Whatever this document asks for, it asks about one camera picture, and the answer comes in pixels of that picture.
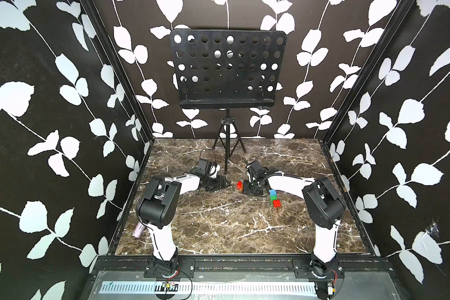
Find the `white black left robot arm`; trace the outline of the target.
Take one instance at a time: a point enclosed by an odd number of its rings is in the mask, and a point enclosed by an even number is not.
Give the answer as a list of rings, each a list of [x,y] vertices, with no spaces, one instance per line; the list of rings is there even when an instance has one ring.
[[[179,197],[204,188],[208,192],[230,186],[225,176],[215,177],[184,174],[179,177],[154,177],[146,185],[136,205],[136,215],[152,239],[152,261],[162,270],[178,268],[178,249],[173,241],[171,222],[175,217]]]

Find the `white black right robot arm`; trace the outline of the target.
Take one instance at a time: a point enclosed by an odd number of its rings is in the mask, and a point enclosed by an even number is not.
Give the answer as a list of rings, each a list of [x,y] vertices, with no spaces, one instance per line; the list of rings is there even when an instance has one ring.
[[[246,163],[248,178],[241,192],[262,196],[264,191],[282,191],[304,200],[315,224],[315,244],[309,269],[317,278],[326,278],[336,262],[336,244],[341,217],[346,210],[344,198],[326,176],[305,178],[268,169],[258,161]]]

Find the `purple glitter roll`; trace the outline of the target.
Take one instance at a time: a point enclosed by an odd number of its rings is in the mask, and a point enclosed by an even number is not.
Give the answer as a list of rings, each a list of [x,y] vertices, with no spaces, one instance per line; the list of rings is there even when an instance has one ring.
[[[135,230],[132,233],[132,236],[136,239],[140,238],[143,231],[145,230],[145,226],[141,223],[137,224]]]

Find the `black music stand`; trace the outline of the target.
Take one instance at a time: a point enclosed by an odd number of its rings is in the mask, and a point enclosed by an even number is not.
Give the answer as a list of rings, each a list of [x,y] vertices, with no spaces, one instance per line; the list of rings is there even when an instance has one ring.
[[[285,55],[283,31],[174,29],[170,35],[179,105],[182,109],[224,109],[216,137],[229,161],[235,151],[232,109],[275,105]]]

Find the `white perforated strip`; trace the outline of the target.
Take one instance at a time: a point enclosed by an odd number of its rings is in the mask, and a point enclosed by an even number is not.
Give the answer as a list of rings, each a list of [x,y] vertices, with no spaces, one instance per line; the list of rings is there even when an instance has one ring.
[[[291,295],[316,296],[312,282],[104,281],[100,295]]]

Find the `black front mounting rail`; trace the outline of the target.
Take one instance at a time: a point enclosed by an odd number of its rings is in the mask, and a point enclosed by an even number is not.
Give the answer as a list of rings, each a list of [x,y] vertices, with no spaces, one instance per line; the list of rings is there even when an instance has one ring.
[[[390,273],[393,268],[386,258],[368,254],[337,254],[327,271],[314,266],[310,254],[254,254],[254,255],[178,255],[170,262],[151,256],[147,259],[146,276],[184,273],[190,278],[200,271],[285,272],[297,279],[324,281],[343,279],[348,273]]]

